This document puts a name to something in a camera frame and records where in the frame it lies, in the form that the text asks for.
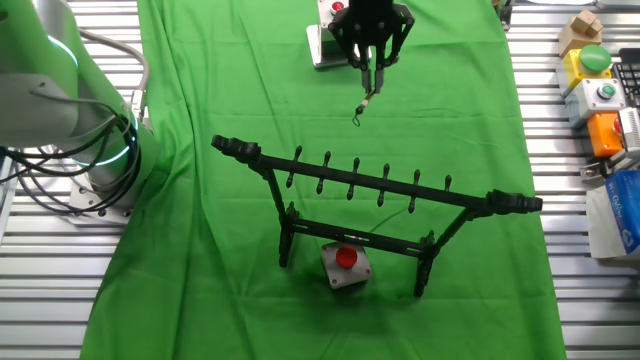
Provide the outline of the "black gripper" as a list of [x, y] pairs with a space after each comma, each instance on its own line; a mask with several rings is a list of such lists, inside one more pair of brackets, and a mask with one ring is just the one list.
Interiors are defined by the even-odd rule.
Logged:
[[[384, 71], [399, 60], [399, 53], [415, 18], [409, 7], [393, 0], [349, 0], [336, 11], [328, 30], [338, 43], [347, 63], [361, 71], [362, 86], [372, 91], [369, 47], [375, 47], [375, 92], [384, 84]], [[386, 45], [391, 52], [386, 54]]]

